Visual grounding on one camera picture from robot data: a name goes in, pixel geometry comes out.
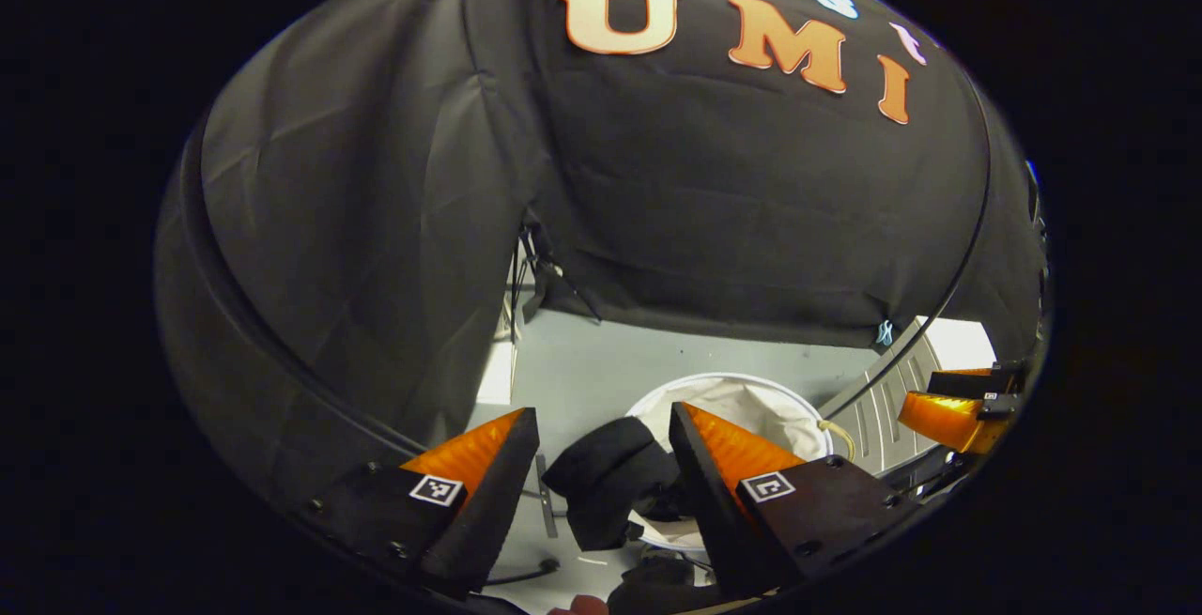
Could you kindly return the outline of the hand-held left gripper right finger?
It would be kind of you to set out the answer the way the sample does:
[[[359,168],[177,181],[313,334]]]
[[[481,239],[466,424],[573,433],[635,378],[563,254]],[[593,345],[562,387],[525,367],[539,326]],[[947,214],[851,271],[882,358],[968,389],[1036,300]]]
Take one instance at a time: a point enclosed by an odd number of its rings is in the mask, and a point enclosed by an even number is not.
[[[670,444],[727,597],[814,584],[885,545],[920,503],[840,455],[807,460],[691,404]]]

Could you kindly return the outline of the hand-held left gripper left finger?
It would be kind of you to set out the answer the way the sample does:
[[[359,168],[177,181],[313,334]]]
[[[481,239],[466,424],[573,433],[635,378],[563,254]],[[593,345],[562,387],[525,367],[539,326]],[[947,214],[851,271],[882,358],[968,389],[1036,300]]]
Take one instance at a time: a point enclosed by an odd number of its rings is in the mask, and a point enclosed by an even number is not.
[[[352,467],[300,506],[300,524],[405,589],[465,597],[484,589],[540,447],[523,407],[404,464]]]

